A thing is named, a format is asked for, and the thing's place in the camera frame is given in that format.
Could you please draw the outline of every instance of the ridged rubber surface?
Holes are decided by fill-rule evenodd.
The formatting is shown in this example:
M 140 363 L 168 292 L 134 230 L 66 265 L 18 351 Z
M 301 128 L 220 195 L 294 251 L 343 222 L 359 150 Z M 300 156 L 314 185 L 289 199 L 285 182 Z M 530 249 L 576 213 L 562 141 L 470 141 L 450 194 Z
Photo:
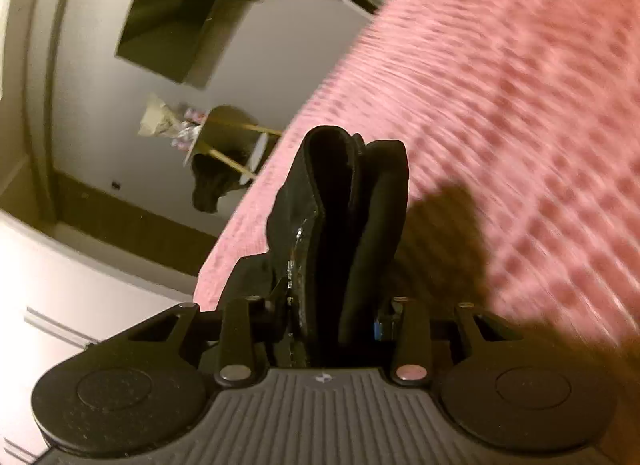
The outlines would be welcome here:
M 52 451 L 38 465 L 100 465 Z M 375 369 L 272 369 L 225 391 L 188 435 L 118 465 L 611 465 L 595 449 L 551 458 L 484 448 L 453 429 L 431 397 Z

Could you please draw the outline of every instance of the white wall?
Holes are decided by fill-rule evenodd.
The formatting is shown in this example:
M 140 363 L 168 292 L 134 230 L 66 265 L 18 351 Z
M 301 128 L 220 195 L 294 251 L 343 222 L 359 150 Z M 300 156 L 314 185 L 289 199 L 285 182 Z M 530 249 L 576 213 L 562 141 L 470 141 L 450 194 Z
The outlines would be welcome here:
M 219 213 L 191 206 L 183 155 L 137 131 L 150 92 L 170 105 L 238 106 L 284 128 L 346 51 L 367 19 L 336 0 L 253 4 L 205 90 L 175 84 L 115 57 L 132 0 L 68 0 L 54 72 L 53 155 L 57 170 L 175 222 L 218 235 L 242 193 Z M 111 190 L 111 182 L 121 184 Z

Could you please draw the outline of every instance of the logo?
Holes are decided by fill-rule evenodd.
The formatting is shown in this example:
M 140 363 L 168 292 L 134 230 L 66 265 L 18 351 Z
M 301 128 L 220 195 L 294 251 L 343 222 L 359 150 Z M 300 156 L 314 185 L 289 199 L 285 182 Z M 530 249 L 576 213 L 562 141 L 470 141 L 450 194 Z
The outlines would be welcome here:
M 314 378 L 316 379 L 316 382 L 320 382 L 321 384 L 326 384 L 326 382 L 331 382 L 334 379 L 329 373 L 322 373 Z

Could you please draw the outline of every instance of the pink knit fabric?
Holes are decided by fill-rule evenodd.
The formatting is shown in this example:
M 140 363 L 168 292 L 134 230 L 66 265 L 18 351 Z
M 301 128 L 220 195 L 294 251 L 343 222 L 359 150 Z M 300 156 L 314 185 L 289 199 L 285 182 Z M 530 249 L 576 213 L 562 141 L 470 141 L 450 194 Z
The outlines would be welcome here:
M 604 448 L 640 463 L 638 120 L 640 0 L 389 0 L 287 129 L 195 300 L 214 308 L 236 260 L 265 251 L 309 129 L 397 138 L 410 205 L 388 286 L 474 295 L 605 361 L 622 401 Z

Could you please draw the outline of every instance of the white cabinet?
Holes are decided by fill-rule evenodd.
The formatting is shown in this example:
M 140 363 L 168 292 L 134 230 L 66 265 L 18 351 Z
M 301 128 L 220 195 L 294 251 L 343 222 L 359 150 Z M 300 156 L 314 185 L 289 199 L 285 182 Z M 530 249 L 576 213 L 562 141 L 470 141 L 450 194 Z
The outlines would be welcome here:
M 189 297 L 102 265 L 0 212 L 2 465 L 46 444 L 31 391 L 47 369 Z

